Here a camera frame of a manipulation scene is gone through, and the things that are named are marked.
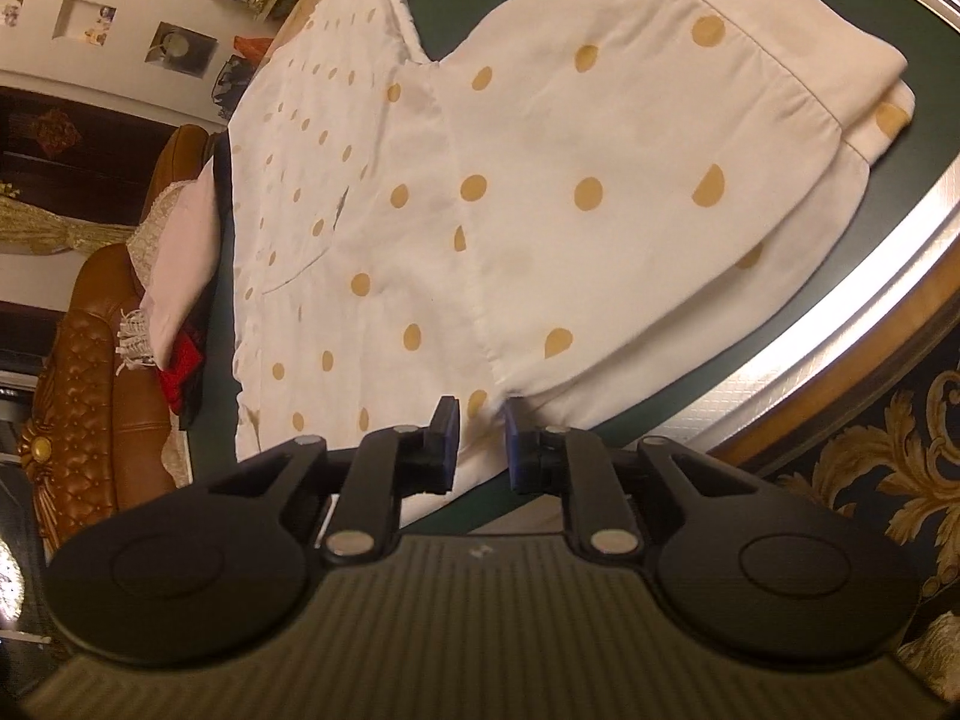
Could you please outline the white polka dot garment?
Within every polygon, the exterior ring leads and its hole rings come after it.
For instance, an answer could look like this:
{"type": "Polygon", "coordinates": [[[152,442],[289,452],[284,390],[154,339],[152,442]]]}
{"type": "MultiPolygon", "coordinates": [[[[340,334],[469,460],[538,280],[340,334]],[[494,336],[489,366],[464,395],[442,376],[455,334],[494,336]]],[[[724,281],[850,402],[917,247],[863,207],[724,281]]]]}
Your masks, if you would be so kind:
{"type": "Polygon", "coordinates": [[[911,121],[907,57],[822,0],[508,0],[430,59],[319,0],[229,122],[236,454],[523,397],[592,427],[776,314],[911,121]]]}

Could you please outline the black garment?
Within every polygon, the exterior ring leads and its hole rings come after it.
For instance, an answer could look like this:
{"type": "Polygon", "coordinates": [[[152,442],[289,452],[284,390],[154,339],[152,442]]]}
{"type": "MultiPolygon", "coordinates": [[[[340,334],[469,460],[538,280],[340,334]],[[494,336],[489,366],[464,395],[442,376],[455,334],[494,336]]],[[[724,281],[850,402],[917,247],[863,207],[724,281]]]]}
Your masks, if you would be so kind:
{"type": "Polygon", "coordinates": [[[202,195],[212,207],[213,231],[203,242],[212,247],[210,275],[184,320],[182,333],[189,338],[199,360],[189,367],[181,385],[182,410],[179,427],[190,431],[220,398],[220,390],[231,380],[228,372],[229,351],[233,337],[233,298],[229,296],[233,277],[229,275],[235,223],[233,223],[233,179],[229,135],[213,135],[206,145],[206,163],[197,179],[205,184],[202,195]]]}

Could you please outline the red garment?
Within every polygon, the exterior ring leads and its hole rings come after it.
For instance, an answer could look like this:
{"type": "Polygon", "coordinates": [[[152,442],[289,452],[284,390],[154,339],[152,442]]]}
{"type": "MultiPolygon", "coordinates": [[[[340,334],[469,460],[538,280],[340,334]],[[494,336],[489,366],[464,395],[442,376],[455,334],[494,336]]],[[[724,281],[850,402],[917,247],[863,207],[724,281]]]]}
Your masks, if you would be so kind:
{"type": "Polygon", "coordinates": [[[167,408],[174,415],[180,415],[185,402],[197,385],[205,356],[200,348],[200,338],[194,330],[181,330],[174,338],[171,358],[167,366],[156,372],[161,394],[167,408]]]}

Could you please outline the pink garment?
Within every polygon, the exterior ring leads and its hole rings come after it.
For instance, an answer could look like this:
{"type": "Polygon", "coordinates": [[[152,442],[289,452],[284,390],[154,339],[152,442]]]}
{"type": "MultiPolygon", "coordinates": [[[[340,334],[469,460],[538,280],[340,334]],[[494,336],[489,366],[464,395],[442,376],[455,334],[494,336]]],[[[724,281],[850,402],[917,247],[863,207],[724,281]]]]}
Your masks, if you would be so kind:
{"type": "Polygon", "coordinates": [[[215,165],[208,160],[182,189],[161,232],[158,260],[140,304],[158,369],[167,366],[174,338],[215,275],[220,241],[215,165]]]}

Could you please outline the beige lace sofa cover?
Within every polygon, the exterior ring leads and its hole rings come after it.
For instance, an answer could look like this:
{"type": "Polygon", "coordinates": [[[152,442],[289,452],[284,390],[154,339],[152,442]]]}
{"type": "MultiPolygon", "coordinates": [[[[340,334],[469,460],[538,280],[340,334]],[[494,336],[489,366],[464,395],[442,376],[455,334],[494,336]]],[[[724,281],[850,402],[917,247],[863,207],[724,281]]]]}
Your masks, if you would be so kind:
{"type": "MultiPolygon", "coordinates": [[[[178,203],[179,195],[187,182],[173,182],[153,200],[146,213],[145,219],[137,226],[125,241],[125,249],[133,266],[133,275],[137,277],[143,289],[148,288],[155,270],[155,263],[160,252],[161,232],[169,221],[174,206],[178,203]]],[[[117,376],[124,371],[149,371],[155,379],[160,378],[160,369],[156,366],[155,353],[151,351],[146,330],[146,314],[141,307],[132,310],[122,310],[119,330],[117,330],[116,355],[119,356],[117,376]]],[[[185,437],[179,429],[179,418],[169,408],[166,398],[161,398],[169,416],[167,438],[161,447],[161,465],[167,474],[174,479],[178,488],[183,488],[192,481],[192,472],[189,465],[189,452],[185,448],[185,437]]]]}

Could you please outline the brown leather sofa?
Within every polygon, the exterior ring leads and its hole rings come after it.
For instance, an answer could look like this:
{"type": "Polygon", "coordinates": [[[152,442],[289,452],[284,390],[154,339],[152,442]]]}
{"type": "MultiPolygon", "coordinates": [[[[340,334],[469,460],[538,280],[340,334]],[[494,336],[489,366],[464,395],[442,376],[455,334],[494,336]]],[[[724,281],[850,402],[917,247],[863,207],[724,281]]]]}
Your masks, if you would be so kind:
{"type": "Polygon", "coordinates": [[[20,457],[48,551],[178,486],[161,465],[169,416],[149,371],[117,376],[122,310],[145,290],[123,244],[89,255],[39,376],[20,457]]]}

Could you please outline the black floor fan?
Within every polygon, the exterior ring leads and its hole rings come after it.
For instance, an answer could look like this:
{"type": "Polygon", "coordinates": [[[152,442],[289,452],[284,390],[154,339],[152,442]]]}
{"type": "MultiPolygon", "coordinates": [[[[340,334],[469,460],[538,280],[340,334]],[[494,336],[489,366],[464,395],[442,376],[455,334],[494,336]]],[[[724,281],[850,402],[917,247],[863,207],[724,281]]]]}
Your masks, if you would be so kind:
{"type": "Polygon", "coordinates": [[[249,88],[256,75],[256,67],[242,55],[231,55],[213,82],[212,103],[218,109],[218,115],[229,121],[235,114],[245,90],[249,88]]]}

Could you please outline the dark wooden door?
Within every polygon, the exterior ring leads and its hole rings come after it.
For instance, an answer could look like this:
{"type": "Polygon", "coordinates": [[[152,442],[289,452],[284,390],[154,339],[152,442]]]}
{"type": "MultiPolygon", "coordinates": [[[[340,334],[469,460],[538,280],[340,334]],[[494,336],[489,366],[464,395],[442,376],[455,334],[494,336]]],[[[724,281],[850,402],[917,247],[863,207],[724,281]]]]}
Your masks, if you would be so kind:
{"type": "Polygon", "coordinates": [[[60,216],[133,226],[174,182],[189,181],[217,135],[25,89],[2,89],[2,181],[60,216]]]}

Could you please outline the orange plastic bag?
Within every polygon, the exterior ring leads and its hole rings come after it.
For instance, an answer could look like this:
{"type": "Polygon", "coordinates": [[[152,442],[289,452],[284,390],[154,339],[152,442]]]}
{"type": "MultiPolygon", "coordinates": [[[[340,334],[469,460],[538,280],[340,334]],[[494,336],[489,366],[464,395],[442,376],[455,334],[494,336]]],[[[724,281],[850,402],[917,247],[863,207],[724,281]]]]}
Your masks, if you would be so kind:
{"type": "Polygon", "coordinates": [[[235,36],[233,37],[233,50],[241,59],[257,68],[267,57],[273,43],[274,39],[272,37],[235,36]]]}

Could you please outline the gold curtain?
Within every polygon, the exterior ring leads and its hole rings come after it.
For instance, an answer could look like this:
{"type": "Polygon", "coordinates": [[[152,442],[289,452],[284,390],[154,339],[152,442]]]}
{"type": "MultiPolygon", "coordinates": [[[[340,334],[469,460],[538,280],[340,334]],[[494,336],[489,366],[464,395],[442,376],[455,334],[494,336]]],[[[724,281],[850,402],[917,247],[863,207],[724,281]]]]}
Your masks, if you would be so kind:
{"type": "Polygon", "coordinates": [[[20,200],[20,190],[2,184],[0,249],[5,255],[57,255],[69,250],[91,255],[96,250],[123,244],[135,226],[103,224],[60,216],[20,200]]]}

